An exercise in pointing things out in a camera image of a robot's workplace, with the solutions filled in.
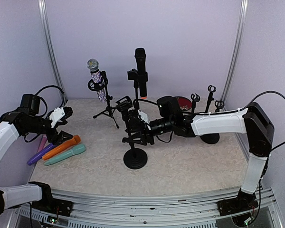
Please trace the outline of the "pink microphone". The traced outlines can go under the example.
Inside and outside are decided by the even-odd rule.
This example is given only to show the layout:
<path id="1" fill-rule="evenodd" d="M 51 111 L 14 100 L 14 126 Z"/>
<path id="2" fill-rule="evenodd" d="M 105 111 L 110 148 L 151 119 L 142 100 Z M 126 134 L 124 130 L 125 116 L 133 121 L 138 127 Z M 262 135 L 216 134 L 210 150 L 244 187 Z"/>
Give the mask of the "pink microphone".
<path id="1" fill-rule="evenodd" d="M 38 152 L 44 149 L 44 146 L 46 143 L 47 143 L 47 137 L 42 137 L 39 147 L 38 147 Z"/>

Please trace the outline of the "teal head microphone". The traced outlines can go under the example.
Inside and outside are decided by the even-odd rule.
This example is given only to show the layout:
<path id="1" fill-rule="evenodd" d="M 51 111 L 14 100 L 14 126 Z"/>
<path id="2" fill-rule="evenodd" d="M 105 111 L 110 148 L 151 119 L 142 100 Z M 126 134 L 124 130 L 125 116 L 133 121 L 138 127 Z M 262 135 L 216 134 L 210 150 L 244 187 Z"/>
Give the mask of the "teal head microphone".
<path id="1" fill-rule="evenodd" d="M 44 165 L 49 166 L 49 165 L 56 164 L 60 161 L 68 159 L 72 156 L 79 155 L 85 151 L 86 151 L 86 146 L 84 144 L 78 144 L 78 145 L 74 146 L 72 149 L 67 150 L 65 152 L 62 152 L 62 153 L 55 155 L 54 157 L 48 159 L 47 161 L 44 162 Z"/>

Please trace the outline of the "purple microphone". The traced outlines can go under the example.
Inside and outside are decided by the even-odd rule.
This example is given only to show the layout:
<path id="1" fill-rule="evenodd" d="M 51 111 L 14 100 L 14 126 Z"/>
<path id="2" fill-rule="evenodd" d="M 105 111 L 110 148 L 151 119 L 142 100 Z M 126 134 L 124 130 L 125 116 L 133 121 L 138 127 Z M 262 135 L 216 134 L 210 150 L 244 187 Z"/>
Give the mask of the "purple microphone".
<path id="1" fill-rule="evenodd" d="M 49 145 L 47 145 L 45 148 L 43 148 L 41 151 L 37 152 L 33 157 L 31 157 L 28 161 L 27 161 L 27 165 L 33 165 L 35 163 L 37 163 L 43 155 L 45 155 L 47 152 L 49 152 L 50 150 L 56 148 L 55 145 L 53 145 L 52 143 L 50 143 Z"/>

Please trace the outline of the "black tall round-base stand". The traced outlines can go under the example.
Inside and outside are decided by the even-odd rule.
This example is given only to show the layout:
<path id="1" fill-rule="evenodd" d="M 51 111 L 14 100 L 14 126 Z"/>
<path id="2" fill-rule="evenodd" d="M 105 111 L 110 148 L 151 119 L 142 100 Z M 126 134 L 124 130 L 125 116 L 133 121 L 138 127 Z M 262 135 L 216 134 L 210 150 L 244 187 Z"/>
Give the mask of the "black tall round-base stand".
<path id="1" fill-rule="evenodd" d="M 140 109 L 138 102 L 138 92 L 140 92 L 141 99 L 147 98 L 147 82 L 148 73 L 139 73 L 136 69 L 131 69 L 127 72 L 128 80 L 133 81 L 133 86 L 135 89 L 135 99 L 133 101 L 133 106 L 136 111 Z"/>

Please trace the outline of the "black short stand purple mic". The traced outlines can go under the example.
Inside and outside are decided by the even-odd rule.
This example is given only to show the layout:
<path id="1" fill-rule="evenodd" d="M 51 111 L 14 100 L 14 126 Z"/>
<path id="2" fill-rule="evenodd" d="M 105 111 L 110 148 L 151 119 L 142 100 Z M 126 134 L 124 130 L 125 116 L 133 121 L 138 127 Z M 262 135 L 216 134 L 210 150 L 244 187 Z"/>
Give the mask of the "black short stand purple mic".
<path id="1" fill-rule="evenodd" d="M 196 104 L 200 101 L 200 96 L 198 94 L 191 94 L 191 113 L 195 112 Z"/>

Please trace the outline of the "black microphone orange end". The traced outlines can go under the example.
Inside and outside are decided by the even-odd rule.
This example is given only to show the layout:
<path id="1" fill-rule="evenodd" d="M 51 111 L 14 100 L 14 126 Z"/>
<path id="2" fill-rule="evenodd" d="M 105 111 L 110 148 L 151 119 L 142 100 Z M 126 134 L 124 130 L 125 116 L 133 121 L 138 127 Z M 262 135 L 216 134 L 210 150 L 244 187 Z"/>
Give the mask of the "black microphone orange end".
<path id="1" fill-rule="evenodd" d="M 148 74 L 146 72 L 146 53 L 145 49 L 140 47 L 135 50 L 135 60 L 137 64 L 138 83 L 141 99 L 147 98 L 147 81 Z"/>

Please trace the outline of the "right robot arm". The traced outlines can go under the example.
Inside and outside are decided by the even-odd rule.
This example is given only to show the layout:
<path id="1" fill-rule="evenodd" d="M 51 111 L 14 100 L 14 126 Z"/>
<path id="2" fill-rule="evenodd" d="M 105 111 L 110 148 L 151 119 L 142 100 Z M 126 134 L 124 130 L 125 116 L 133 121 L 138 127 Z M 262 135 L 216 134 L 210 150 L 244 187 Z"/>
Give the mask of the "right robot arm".
<path id="1" fill-rule="evenodd" d="M 251 102 L 246 107 L 214 113 L 184 113 L 178 100 L 164 96 L 156 101 L 161 118 L 150 121 L 148 115 L 138 110 L 123 115 L 128 137 L 123 142 L 133 146 L 153 145 L 154 138 L 163 133 L 180 137 L 200 137 L 207 144 L 216 144 L 220 134 L 238 133 L 247 136 L 250 156 L 243 183 L 233 206 L 243 211 L 255 199 L 255 192 L 266 172 L 272 151 L 274 126 L 260 105 Z"/>

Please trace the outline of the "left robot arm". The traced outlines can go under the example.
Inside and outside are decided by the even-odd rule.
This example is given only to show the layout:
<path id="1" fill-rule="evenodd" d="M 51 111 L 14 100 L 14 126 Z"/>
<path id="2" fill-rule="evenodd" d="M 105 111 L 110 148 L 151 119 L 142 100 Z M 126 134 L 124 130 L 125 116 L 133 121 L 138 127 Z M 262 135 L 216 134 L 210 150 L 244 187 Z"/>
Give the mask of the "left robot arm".
<path id="1" fill-rule="evenodd" d="M 0 117 L 0 161 L 10 146 L 21 136 L 29 133 L 37 136 L 45 135 L 47 141 L 59 146 L 73 136 L 57 127 L 67 124 L 67 118 L 73 114 L 71 107 L 58 107 L 49 117 L 39 115 L 39 106 L 43 98 L 34 94 L 24 94 L 20 106 Z M 46 211 L 57 207 L 57 200 L 52 196 L 51 187 L 41 182 L 25 185 L 0 187 L 0 215 L 6 209 L 14 208 L 25 203 L 33 203 Z"/>

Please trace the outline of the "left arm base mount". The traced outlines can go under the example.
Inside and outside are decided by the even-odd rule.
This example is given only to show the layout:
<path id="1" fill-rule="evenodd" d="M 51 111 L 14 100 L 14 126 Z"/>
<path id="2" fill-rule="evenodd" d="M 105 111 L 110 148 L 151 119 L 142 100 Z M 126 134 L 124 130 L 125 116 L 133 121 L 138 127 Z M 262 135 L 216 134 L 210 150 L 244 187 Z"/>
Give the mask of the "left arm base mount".
<path id="1" fill-rule="evenodd" d="M 43 212 L 70 217 L 73 202 L 54 198 L 51 190 L 43 190 L 41 200 L 32 202 L 32 207 Z"/>

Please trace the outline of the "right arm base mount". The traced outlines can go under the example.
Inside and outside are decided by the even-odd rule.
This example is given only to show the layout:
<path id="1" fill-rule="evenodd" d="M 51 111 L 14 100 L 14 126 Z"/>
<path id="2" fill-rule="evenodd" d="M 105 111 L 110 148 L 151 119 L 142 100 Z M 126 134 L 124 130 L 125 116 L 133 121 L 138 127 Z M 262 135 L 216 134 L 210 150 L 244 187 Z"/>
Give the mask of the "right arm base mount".
<path id="1" fill-rule="evenodd" d="M 236 196 L 235 198 L 224 199 L 217 202 L 220 216 L 240 213 L 258 207 L 256 195 Z"/>

